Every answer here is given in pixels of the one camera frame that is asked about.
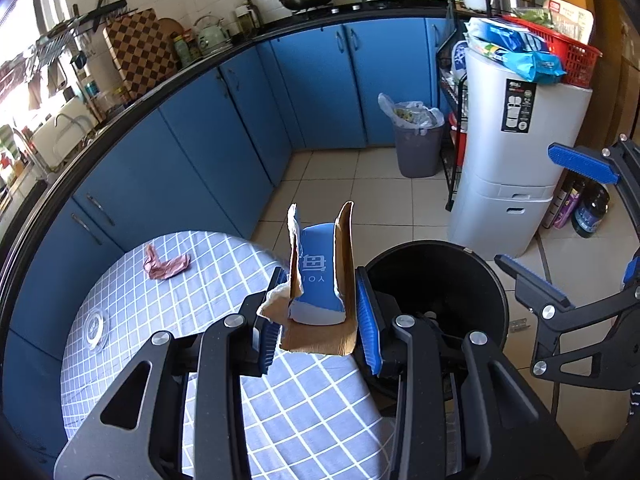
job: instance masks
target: cabinet door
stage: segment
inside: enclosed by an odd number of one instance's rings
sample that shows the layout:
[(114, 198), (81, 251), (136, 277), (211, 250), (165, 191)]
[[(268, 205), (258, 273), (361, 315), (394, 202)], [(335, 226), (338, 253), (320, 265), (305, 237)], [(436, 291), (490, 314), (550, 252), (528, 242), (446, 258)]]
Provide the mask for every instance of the cabinet door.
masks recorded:
[(74, 196), (125, 252), (178, 231), (237, 233), (158, 111), (107, 153)]
[(160, 112), (238, 232), (251, 237), (273, 186), (218, 70), (171, 96)]
[(291, 143), (256, 49), (225, 61), (220, 72), (271, 183), (277, 186), (291, 156)]
[(69, 200), (33, 257), (10, 327), (62, 361), (66, 337), (95, 282), (124, 252)]
[(431, 101), (433, 106), (437, 106), (437, 96), (439, 93), (440, 111), (444, 114), (446, 120), (450, 108), (447, 103), (447, 98), (444, 97), (442, 90), (440, 90), (438, 82), (440, 70), (436, 63), (436, 53), (440, 45), (447, 41), (447, 38), (453, 32), (453, 22), (449, 22), (446, 18), (425, 18), (425, 22), (427, 24), (427, 42), (429, 43), (429, 61), (431, 64), (431, 95), (433, 96)]
[(430, 53), (424, 18), (370, 20), (345, 25), (360, 91), (369, 144), (394, 144), (389, 119), (378, 95), (394, 102), (431, 105)]
[(40, 467), (52, 474), (55, 457), (66, 444), (62, 363), (9, 330), (2, 368), (4, 416)]
[(276, 99), (278, 110), (280, 110), (280, 116), (284, 122), (284, 126), (287, 129), (289, 140), (294, 150), (304, 150), (305, 141), (302, 138), (300, 132), (300, 126), (298, 125), (298, 119), (293, 111), (293, 105), (291, 104), (291, 98), (287, 87), (284, 84), (282, 78), (282, 72), (278, 65), (278, 60), (273, 53), (273, 47), (269, 41), (263, 41), (255, 46), (264, 68), (264, 73), (267, 75), (271, 91), (273, 91), (273, 97)]
[(341, 25), (272, 40), (309, 149), (366, 144), (349, 51)]

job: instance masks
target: black countertop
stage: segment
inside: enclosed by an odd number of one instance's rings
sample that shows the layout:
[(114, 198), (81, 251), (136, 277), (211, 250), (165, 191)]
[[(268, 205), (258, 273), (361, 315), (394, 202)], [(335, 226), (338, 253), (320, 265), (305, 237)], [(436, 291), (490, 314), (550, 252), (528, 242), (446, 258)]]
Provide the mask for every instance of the black countertop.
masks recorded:
[[(332, 9), (338, 9), (338, 12), (332, 13)], [(4, 342), (22, 280), (51, 223), (85, 176), (109, 152), (111, 147), (172, 94), (227, 59), (262, 41), (310, 28), (327, 27), (339, 23), (382, 18), (444, 18), (446, 12), (446, 0), (382, 0), (325, 7), (267, 23), (264, 32), (259, 36), (189, 65), (138, 99), (123, 113), (110, 121), (100, 131), (94, 142), (79, 153), (76, 159), (65, 168), (55, 184), (37, 203), (29, 204), (33, 207), (31, 213), (27, 216), (22, 212), (22, 217), (26, 217), (26, 221), (2, 264), (0, 277), (0, 364), (4, 361)]]

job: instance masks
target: blue and white tablecloth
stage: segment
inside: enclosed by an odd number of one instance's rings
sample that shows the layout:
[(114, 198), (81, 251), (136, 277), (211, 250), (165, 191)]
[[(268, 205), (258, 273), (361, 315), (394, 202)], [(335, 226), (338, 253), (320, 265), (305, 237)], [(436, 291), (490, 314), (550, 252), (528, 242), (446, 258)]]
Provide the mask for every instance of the blue and white tablecloth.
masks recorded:
[[(73, 323), (62, 363), (62, 413), (71, 438), (111, 381), (158, 330), (202, 332), (265, 290), (278, 264), (268, 251), (221, 233), (181, 232), (152, 240), (161, 260), (191, 255), (169, 280), (147, 279), (143, 246), (125, 254), (89, 292)], [(82, 324), (93, 307), (109, 314), (106, 346), (92, 353)], [(183, 472), (193, 475), (196, 374), (189, 379)], [(268, 375), (242, 378), (242, 409), (252, 477), (260, 480), (359, 480), (388, 476), (393, 423), (380, 414), (350, 356), (278, 349)]]

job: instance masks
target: crumpled pink paper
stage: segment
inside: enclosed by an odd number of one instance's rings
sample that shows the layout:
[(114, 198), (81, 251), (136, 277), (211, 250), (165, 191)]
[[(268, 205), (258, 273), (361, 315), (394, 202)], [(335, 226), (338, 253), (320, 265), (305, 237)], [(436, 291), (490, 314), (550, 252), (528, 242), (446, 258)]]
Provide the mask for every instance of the crumpled pink paper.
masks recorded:
[(145, 247), (145, 253), (143, 267), (150, 280), (167, 280), (188, 269), (191, 263), (191, 257), (188, 254), (181, 254), (168, 262), (161, 262), (153, 244)]

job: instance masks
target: white tiled floor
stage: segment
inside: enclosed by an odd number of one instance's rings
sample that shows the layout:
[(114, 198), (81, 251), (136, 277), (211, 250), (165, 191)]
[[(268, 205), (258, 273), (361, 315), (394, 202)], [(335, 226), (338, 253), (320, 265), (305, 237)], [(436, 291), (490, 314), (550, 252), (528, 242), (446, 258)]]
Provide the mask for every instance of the white tiled floor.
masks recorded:
[[(562, 230), (540, 229), (552, 283), (578, 306), (615, 294), (626, 264), (638, 248), (638, 238), (620, 197), (614, 190), (611, 195), (609, 212), (592, 238), (580, 238), (570, 222)], [(450, 213), (444, 209), (444, 174), (422, 179), (402, 177), (393, 148), (294, 154), (253, 239), (288, 260), (289, 237), (284, 221), (289, 205), (298, 204), (301, 223), (307, 226), (333, 221), (347, 200), (354, 201), (353, 253), (357, 266), (404, 242), (447, 239)], [(544, 276), (535, 240), (518, 260)], [(550, 407), (552, 383), (532, 377), (528, 370), (536, 318), (515, 299), (514, 280), (493, 262), (490, 265), (507, 291), (511, 320), (526, 318), (530, 325), (508, 336), (505, 354)], [(609, 326), (605, 321), (563, 336), (562, 350), (600, 341)], [(584, 365), (575, 364), (574, 371), (584, 373)], [(581, 448), (617, 436), (624, 427), (627, 409), (628, 392), (563, 385), (558, 421), (574, 446)]]

